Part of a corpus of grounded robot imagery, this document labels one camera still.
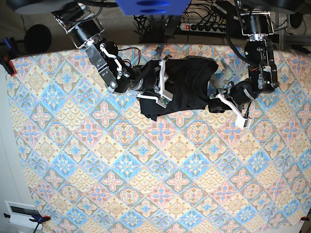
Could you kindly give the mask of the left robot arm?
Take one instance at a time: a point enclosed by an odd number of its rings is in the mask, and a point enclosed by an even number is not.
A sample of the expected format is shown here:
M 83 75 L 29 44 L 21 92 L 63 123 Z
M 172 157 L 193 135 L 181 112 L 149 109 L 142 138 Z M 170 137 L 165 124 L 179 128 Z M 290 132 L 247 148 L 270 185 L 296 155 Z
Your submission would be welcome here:
M 232 110 L 241 119 L 242 107 L 251 104 L 261 93 L 270 94 L 279 87 L 277 67 L 274 60 L 273 42 L 269 38 L 274 34 L 271 12 L 293 14 L 305 7 L 304 0 L 217 0 L 214 9 L 226 20 L 225 36 L 234 53 L 248 64 L 248 78 L 234 84 L 229 82 L 226 88 L 219 88 L 210 94 L 208 110 L 211 113 L 223 113 Z M 231 33 L 241 29 L 248 37 L 241 55 L 231 41 Z

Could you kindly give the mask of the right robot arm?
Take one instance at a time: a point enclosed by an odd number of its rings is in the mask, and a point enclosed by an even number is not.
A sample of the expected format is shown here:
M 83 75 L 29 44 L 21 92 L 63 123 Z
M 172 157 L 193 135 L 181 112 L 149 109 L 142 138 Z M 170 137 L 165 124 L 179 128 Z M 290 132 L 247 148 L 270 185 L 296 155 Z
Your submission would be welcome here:
M 110 92 L 123 94 L 131 89 L 138 98 L 155 100 L 162 107 L 172 101 L 173 94 L 165 83 L 168 56 L 146 65 L 127 66 L 119 57 L 117 45 L 108 40 L 104 28 L 90 7 L 103 9 L 107 3 L 90 0 L 8 0 L 6 4 L 18 14 L 52 13 L 76 48 L 84 48 L 90 62 Z

